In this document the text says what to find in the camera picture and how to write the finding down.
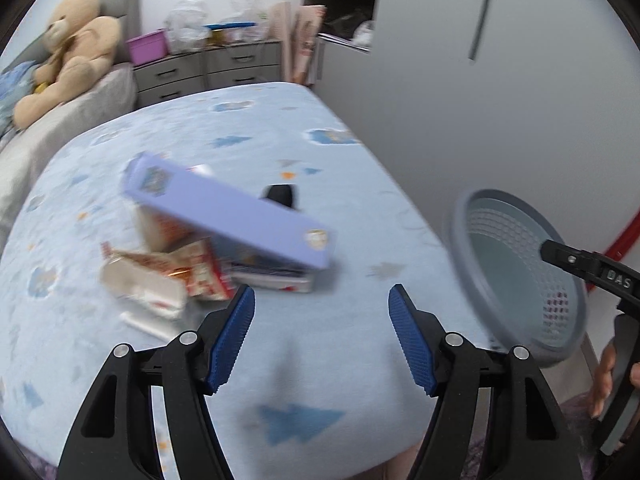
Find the right hand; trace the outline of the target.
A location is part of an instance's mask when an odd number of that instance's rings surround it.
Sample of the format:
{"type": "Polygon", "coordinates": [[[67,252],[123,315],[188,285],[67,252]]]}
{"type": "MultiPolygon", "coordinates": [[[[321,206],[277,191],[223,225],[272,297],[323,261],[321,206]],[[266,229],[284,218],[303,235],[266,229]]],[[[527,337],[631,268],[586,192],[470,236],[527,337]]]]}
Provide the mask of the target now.
{"type": "Polygon", "coordinates": [[[616,364],[616,349],[613,341],[604,348],[602,356],[593,374],[593,384],[589,393],[589,416],[599,417],[605,401],[613,390],[613,370],[616,364]]]}

